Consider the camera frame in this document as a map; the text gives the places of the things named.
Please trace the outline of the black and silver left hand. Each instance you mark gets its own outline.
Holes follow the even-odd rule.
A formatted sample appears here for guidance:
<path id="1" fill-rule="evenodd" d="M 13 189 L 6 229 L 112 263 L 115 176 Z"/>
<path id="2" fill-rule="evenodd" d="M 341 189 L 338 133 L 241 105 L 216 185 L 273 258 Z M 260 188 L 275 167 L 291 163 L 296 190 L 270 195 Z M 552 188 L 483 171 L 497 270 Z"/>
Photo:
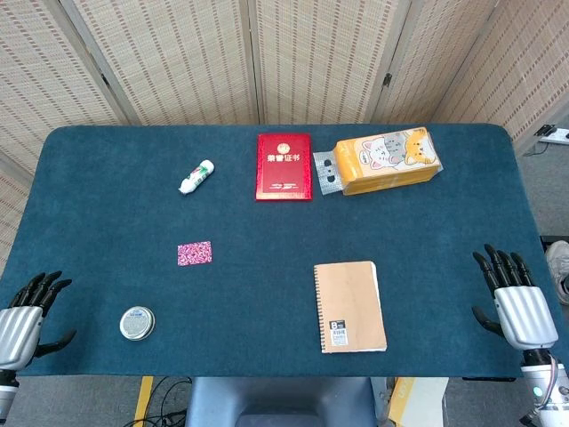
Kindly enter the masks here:
<path id="1" fill-rule="evenodd" d="M 76 330 L 67 331 L 58 341 L 40 343 L 44 320 L 59 292 L 72 283 L 59 280 L 62 271 L 34 276 L 1 309 L 1 371 L 17 372 L 33 359 L 60 351 L 76 336 Z"/>

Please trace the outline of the black and silver right hand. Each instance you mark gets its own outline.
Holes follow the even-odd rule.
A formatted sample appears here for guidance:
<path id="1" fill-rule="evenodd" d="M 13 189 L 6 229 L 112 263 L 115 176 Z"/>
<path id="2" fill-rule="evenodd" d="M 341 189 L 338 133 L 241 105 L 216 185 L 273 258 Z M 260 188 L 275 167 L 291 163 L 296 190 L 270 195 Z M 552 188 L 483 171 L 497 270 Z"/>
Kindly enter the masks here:
<path id="1" fill-rule="evenodd" d="M 477 323 L 504 338 L 516 350 L 549 350 L 558 332 L 541 289 L 533 282 L 525 260 L 485 245 L 486 254 L 474 252 L 474 260 L 493 298 L 498 319 L 490 320 L 477 306 L 471 308 Z"/>

